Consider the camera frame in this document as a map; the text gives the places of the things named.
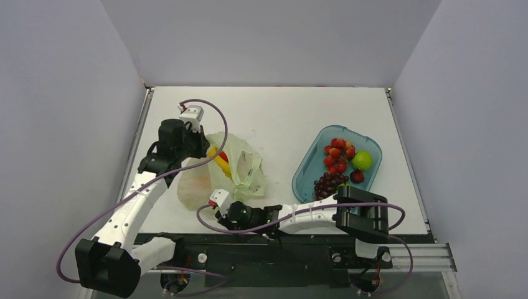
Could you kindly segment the yellow fake banana bunch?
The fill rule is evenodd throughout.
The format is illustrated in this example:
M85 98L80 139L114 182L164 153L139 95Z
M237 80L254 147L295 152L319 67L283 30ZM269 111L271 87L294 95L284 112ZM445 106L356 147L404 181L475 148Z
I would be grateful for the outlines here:
M215 154L217 154L217 148L214 146L211 147L211 149L208 151L207 154L209 158L213 157ZM220 169L222 170L222 172L225 174L226 177L228 177L229 179L232 179L232 172L231 172L229 163L226 163L225 161L223 161L219 157L219 154L214 158L214 162L216 163L217 166L220 167Z

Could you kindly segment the light green plastic bag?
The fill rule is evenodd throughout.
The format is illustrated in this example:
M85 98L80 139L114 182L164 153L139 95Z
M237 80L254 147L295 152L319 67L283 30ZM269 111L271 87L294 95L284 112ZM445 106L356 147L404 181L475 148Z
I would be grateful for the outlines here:
M209 201L215 189L224 189L239 201L260 199L266 194L262 157L246 140L231 133L213 161L182 172L176 196L187 210L196 211Z

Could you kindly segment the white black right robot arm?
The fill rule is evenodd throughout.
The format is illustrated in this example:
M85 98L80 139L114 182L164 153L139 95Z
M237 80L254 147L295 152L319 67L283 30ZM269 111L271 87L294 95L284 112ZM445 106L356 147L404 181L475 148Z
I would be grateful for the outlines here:
M305 230L332 228L354 238L352 260L366 266L373 260L389 262L380 250L389 240L387 199L351 186L340 186L334 194L306 204L250 207L216 189L209 203L216 208L219 224L228 230L255 232L279 239Z

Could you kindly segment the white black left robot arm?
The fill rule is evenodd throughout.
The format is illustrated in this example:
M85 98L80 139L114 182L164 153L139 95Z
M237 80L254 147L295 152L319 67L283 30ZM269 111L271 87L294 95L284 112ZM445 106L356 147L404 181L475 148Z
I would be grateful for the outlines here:
M185 117L161 122L158 140L140 161L120 206L90 240L81 239L75 247L81 286L128 298L150 269L162 262L171 268L185 262L186 251L171 238L155 237L137 249L133 244L156 201L180 172L182 162L205 158L209 146L199 120Z

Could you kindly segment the red fake bell pepper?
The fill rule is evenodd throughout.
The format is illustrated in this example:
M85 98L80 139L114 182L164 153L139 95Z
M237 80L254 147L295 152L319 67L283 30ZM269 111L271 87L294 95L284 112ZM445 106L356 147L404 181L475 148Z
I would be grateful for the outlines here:
M221 152L219 153L219 157L220 157L223 161L225 161L226 163L229 162L229 159L228 159L227 155L226 155L223 151L221 151Z

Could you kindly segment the dark purple fake grapes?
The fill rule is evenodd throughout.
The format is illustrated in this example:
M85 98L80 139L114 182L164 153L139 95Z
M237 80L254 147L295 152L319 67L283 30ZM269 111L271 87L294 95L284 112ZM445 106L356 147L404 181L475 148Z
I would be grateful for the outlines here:
M342 173L324 173L313 182L313 199L318 201L336 193L338 186L348 183L350 177Z

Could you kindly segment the red fake strawberry bunch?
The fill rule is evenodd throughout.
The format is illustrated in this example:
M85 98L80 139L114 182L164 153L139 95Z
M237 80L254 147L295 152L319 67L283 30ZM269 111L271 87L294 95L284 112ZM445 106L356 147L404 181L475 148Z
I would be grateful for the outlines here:
M323 149L323 165L328 173L345 173L352 170L351 159L356 154L356 147L344 138L333 138Z

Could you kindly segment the dark red fake fruit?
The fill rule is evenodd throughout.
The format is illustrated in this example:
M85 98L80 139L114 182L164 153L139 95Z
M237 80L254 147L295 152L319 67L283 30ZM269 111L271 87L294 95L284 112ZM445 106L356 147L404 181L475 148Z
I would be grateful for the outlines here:
M364 172L361 169L355 169L349 177L354 184L361 184L365 181Z

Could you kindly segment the green fake apple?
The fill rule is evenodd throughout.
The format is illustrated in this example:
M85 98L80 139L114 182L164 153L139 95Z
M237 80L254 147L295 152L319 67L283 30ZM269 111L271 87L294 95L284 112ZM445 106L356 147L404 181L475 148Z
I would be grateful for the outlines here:
M372 167L374 160L369 152L360 150L351 159L351 163L354 169L368 171Z

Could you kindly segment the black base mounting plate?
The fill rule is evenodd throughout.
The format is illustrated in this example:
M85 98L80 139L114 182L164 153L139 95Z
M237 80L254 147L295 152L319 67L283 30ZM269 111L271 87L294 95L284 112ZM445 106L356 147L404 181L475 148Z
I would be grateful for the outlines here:
M349 235L177 234L174 258L163 266L206 270L230 279L229 287L349 287L391 269L390 250L359 257Z

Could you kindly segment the teal plastic tray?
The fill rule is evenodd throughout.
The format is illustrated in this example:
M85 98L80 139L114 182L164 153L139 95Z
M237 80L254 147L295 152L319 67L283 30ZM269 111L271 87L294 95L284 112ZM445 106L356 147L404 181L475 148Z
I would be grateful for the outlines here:
M321 129L315 137L293 176L293 194L300 203L309 203L315 200L314 182L328 171L328 167L324 164L324 158L327 156L324 153L324 147L329 146L335 138L350 141L357 151L365 151L370 154L372 163L368 170L363 171L364 181L361 183L349 181L349 184L365 191L371 189L382 162L381 147L372 138L352 131L345 126L329 125Z

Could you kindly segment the aluminium frame rail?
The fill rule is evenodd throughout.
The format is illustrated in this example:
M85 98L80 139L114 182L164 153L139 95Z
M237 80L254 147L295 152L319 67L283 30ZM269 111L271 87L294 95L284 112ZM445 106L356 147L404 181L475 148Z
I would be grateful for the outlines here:
M402 244L389 244L393 267L388 272L407 272L410 256ZM457 272L449 244L408 244L413 257L412 272Z

